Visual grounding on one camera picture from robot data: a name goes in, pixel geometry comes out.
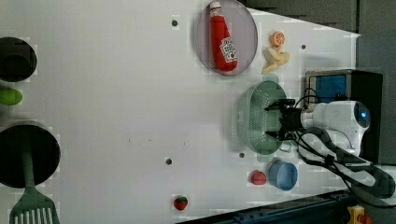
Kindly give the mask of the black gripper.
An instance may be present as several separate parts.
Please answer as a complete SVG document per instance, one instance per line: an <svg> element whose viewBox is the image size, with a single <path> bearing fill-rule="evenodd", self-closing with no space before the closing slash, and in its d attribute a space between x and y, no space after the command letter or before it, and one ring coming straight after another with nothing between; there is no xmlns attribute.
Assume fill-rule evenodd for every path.
<svg viewBox="0 0 396 224"><path fill-rule="evenodd" d="M294 107L294 99L278 99L264 108L265 111L279 110L282 118L279 120L281 128L276 132L266 132L267 135L279 140L292 140L297 131L303 128L301 123L302 109Z"/></svg>

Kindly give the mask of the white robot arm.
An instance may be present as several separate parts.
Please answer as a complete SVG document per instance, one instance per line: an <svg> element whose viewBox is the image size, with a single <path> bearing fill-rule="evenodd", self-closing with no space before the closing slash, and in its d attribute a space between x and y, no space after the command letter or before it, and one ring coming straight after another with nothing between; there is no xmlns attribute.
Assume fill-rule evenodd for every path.
<svg viewBox="0 0 396 224"><path fill-rule="evenodd" d="M280 128L269 131L275 139L291 140L305 163L338 175L349 189L379 200L395 197L395 177L361 157L363 136L371 126L368 108L357 101L334 101L295 107L293 99L280 99L265 107L280 113Z"/></svg>

